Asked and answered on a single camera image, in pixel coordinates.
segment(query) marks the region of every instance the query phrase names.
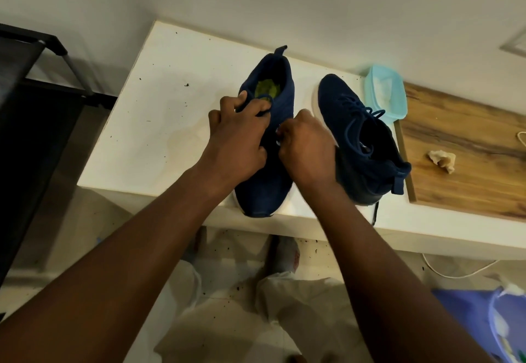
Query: person's left hand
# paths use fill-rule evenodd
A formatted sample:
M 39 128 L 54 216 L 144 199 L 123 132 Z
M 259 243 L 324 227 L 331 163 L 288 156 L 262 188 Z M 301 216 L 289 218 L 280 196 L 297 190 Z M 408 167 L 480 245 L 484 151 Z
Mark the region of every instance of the person's left hand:
M 256 115 L 270 109 L 270 103 L 254 99 L 236 113 L 246 98 L 247 92 L 238 97 L 223 97 L 221 110 L 208 113 L 210 140 L 196 164 L 211 175 L 217 182 L 215 186 L 227 193 L 264 167 L 267 160 L 267 152 L 259 143 L 270 123 L 270 113 Z

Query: white cable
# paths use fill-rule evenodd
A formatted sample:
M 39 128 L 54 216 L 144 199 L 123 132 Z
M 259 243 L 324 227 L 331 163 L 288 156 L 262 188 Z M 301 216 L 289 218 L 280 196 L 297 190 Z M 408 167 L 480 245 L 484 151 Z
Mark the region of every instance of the white cable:
M 526 141 L 524 141 L 524 140 L 521 138 L 521 135 L 526 135 L 526 132 L 518 132 L 518 133 L 517 133 L 517 139 L 519 139 L 519 141 L 523 144 L 523 146 L 526 147 Z
M 427 265 L 427 267 L 429 267 L 434 273 L 438 274 L 440 277 L 444 277 L 444 278 L 452 278 L 452 279 L 459 279 L 459 278 L 466 278 L 466 277 L 471 277 L 473 275 L 476 275 L 477 273 L 480 273 L 481 271 L 483 270 L 486 270 L 487 268 L 489 268 L 490 266 L 493 266 L 494 264 L 496 264 L 497 262 L 499 262 L 500 260 L 497 259 L 497 260 L 494 260 L 493 262 L 491 263 L 488 263 L 486 266 L 483 266 L 481 267 L 480 269 L 478 270 L 475 270 L 473 273 L 470 273 L 470 274 L 467 274 L 467 275 L 463 275 L 463 276 L 446 276 L 446 275 L 443 275 L 442 273 L 438 273 L 428 262 L 427 258 L 425 257 L 424 254 L 422 254 L 422 258 L 424 258 L 424 262 L 425 264 Z

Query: hand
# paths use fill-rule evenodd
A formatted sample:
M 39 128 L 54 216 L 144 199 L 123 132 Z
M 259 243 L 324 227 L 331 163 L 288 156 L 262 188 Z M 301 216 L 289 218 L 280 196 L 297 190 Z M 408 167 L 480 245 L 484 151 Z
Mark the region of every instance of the hand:
M 246 98 L 245 91 L 238 97 L 223 97 L 221 110 L 208 113 L 210 140 L 196 164 L 212 176 L 216 184 L 211 186 L 219 186 L 224 193 L 230 193 L 267 161 L 267 152 L 259 143 L 270 123 L 270 113 L 256 115 L 270 109 L 270 103 L 254 99 L 236 113 Z
M 331 134 L 309 110 L 278 128 L 282 138 L 279 158 L 303 193 L 309 187 L 336 182 L 335 143 Z

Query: white wall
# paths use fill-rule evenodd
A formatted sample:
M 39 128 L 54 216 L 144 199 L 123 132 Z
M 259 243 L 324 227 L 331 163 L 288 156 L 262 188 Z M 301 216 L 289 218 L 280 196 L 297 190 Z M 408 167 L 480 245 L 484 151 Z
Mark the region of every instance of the white wall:
M 526 113 L 526 58 L 499 50 L 526 27 L 526 0 L 0 0 L 0 22 L 56 34 L 109 94 L 155 18 Z M 43 57 L 34 76 L 61 82 L 56 65 Z

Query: wooden board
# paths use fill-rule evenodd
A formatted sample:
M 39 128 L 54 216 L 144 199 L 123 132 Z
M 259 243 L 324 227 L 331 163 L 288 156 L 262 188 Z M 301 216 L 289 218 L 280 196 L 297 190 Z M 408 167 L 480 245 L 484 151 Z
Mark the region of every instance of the wooden board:
M 395 130 L 413 166 L 410 201 L 526 221 L 526 147 L 516 137 L 526 116 L 409 83 L 405 92 L 408 115 Z M 455 172 L 433 164 L 430 150 L 456 154 Z

